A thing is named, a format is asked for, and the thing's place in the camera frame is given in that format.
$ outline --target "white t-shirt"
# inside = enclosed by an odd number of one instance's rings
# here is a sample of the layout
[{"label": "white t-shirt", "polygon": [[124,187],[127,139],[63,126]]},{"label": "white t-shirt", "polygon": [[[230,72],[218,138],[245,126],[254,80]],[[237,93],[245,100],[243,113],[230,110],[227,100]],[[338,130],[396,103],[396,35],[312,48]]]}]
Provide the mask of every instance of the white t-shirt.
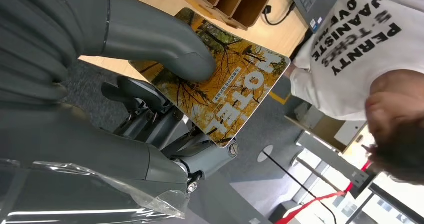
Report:
[{"label": "white t-shirt", "polygon": [[365,120],[377,77],[424,73],[423,10],[424,0],[338,0],[294,61],[303,69],[290,77],[292,93],[333,118]]}]

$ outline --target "brown hair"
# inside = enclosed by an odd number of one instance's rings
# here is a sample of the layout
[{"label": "brown hair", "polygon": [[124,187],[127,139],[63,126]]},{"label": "brown hair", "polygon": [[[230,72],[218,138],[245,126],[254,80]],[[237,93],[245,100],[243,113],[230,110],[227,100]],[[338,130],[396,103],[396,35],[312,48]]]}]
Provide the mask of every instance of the brown hair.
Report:
[{"label": "brown hair", "polygon": [[402,122],[385,140],[376,139],[370,160],[397,181],[424,185],[424,118]]}]

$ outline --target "yellow tape line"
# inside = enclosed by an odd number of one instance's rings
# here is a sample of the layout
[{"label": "yellow tape line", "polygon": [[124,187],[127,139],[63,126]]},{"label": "yellow tape line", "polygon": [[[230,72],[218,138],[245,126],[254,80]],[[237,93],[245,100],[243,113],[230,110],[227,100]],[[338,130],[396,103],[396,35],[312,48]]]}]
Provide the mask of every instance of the yellow tape line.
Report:
[{"label": "yellow tape line", "polygon": [[270,92],[269,93],[269,95],[273,98],[273,99],[275,99],[275,100],[277,100],[278,102],[280,102],[280,103],[282,103],[283,105],[285,105],[286,104],[286,102],[287,102],[287,100],[290,98],[290,96],[292,96],[292,94],[291,93],[289,93],[288,95],[287,95],[287,97],[285,98],[285,99],[283,99],[283,98],[281,98],[280,96],[278,96],[277,94],[275,94],[274,92]]}]

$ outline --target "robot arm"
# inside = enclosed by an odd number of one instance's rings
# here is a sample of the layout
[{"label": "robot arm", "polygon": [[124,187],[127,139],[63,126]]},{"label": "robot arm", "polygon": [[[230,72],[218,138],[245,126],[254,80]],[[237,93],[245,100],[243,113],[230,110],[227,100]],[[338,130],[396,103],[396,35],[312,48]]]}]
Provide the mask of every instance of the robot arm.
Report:
[{"label": "robot arm", "polygon": [[[38,171],[36,162],[72,163],[153,198],[178,190],[185,199],[184,170],[151,145],[90,125],[81,109],[60,102],[67,95],[60,82],[80,55],[156,60],[182,78],[206,80],[215,61],[188,25],[137,0],[0,0],[0,37],[0,161],[20,163],[9,169],[0,164],[2,178],[4,172],[16,173],[11,183],[19,183],[6,198],[12,202],[3,206],[9,211],[32,205],[39,210],[134,208],[119,191],[108,201],[96,198],[105,196],[108,185],[79,188],[94,182],[81,175],[63,182],[65,174]],[[66,184],[80,192],[69,195]],[[74,206],[61,203],[69,198]],[[0,222],[7,212],[1,211]]]}]

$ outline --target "black cable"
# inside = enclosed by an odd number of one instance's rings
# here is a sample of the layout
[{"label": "black cable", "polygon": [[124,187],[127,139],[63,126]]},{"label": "black cable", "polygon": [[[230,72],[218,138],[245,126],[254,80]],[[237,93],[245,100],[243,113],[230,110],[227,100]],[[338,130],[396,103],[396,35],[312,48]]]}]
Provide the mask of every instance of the black cable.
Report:
[{"label": "black cable", "polygon": [[[281,170],[283,170],[287,175],[289,175],[297,184],[299,184],[304,190],[306,190],[313,198],[315,199],[318,198],[314,194],[312,194],[312,192],[308,188],[306,188],[302,183],[300,183],[292,174],[290,174],[286,169],[284,169],[284,167],[282,167],[278,162],[276,162],[270,155],[268,155],[265,151],[262,151],[262,153],[264,153],[272,162],[274,162],[274,164],[276,164]],[[333,215],[334,224],[337,224],[337,220],[334,215],[334,212],[330,210],[330,208],[326,206],[324,203],[322,203],[320,200],[319,202]]]},{"label": "black cable", "polygon": [[271,21],[269,21],[268,16],[267,16],[268,10],[266,8],[265,8],[265,12],[263,14],[265,15],[265,20],[267,21],[267,23],[269,25],[279,25],[290,15],[290,13],[294,10],[295,7],[296,7],[296,4],[294,2],[292,2],[290,7],[289,7],[289,10],[287,10],[287,13],[285,14],[285,16],[280,21],[278,21],[276,23],[271,23]]}]

